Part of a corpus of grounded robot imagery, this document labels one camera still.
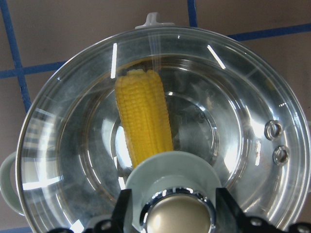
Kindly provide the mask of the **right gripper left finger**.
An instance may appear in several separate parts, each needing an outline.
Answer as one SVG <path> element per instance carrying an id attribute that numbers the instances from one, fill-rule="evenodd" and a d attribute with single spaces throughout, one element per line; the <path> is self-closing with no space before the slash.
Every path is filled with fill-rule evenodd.
<path id="1" fill-rule="evenodd" d="M 121 190 L 115 203 L 90 197 L 78 201 L 69 213 L 77 219 L 69 227 L 59 226 L 50 233 L 130 233 L 133 220 L 133 195 L 131 189 Z"/>

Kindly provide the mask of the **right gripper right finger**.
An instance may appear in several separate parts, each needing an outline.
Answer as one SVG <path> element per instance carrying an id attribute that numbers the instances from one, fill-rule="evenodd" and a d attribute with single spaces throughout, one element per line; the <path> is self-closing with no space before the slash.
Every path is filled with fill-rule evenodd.
<path id="1" fill-rule="evenodd" d="M 216 191 L 216 233 L 309 233 L 311 225 L 298 222 L 280 230 L 258 216 L 246 215 L 226 188 Z"/>

